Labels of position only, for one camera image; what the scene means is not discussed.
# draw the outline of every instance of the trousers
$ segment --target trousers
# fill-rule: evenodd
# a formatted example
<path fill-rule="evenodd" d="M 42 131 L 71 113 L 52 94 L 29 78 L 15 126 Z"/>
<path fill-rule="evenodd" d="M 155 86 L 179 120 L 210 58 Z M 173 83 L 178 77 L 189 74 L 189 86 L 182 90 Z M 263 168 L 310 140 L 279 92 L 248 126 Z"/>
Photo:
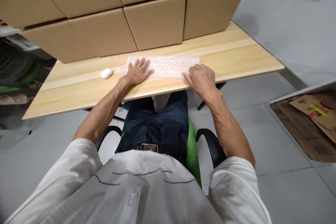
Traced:
<path fill-rule="evenodd" d="M 154 144 L 159 153 L 185 164 L 189 133 L 188 95 L 185 90 L 171 93 L 163 111 L 156 113 L 151 97 L 130 101 L 124 134 L 115 153 L 138 144 Z"/>

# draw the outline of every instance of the white shirt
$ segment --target white shirt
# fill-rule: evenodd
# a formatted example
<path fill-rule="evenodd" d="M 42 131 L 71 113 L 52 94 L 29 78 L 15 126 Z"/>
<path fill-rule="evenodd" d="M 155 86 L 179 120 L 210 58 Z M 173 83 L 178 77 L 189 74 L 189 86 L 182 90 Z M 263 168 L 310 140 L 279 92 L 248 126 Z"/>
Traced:
<path fill-rule="evenodd" d="M 210 174 L 209 197 L 176 159 L 130 150 L 102 165 L 77 139 L 6 223 L 271 223 L 247 160 L 230 157 Z"/>

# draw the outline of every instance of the light wood tabletop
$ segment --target light wood tabletop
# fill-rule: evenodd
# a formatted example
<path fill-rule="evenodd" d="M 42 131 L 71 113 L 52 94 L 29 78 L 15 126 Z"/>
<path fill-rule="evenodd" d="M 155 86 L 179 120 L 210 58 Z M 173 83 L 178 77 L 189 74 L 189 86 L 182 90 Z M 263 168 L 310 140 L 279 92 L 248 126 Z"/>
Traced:
<path fill-rule="evenodd" d="M 212 68 L 216 82 L 283 70 L 285 67 L 236 24 L 226 31 L 193 38 L 182 44 L 63 64 L 57 61 L 23 119 L 32 119 L 95 106 L 121 77 L 119 66 L 130 56 L 200 55 L 201 64 Z M 100 77 L 105 68 L 113 75 Z M 125 97 L 132 100 L 189 88 L 183 80 L 149 78 Z"/>

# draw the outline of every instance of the cardboard pile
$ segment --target cardboard pile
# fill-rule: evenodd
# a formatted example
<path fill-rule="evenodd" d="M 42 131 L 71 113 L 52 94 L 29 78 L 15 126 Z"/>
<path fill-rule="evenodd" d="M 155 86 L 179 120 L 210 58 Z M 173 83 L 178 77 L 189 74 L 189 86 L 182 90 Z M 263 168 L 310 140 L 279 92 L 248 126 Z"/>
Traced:
<path fill-rule="evenodd" d="M 335 91 L 291 97 L 270 107 L 310 159 L 336 162 Z"/>
<path fill-rule="evenodd" d="M 0 18 L 63 63 L 223 31 L 240 0 L 0 0 Z"/>
<path fill-rule="evenodd" d="M 336 101 L 326 94 L 304 95 L 290 104 L 309 116 L 336 143 Z"/>

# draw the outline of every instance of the shirt sleeve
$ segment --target shirt sleeve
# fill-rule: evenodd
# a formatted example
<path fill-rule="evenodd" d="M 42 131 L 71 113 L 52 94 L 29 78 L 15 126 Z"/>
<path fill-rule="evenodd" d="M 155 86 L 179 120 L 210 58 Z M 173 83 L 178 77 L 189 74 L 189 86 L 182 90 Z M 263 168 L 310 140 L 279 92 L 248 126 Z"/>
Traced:
<path fill-rule="evenodd" d="M 76 139 L 6 223 L 40 223 L 102 166 L 93 142 Z"/>
<path fill-rule="evenodd" d="M 230 157 L 210 174 L 209 201 L 226 224 L 272 223 L 251 163 Z"/>

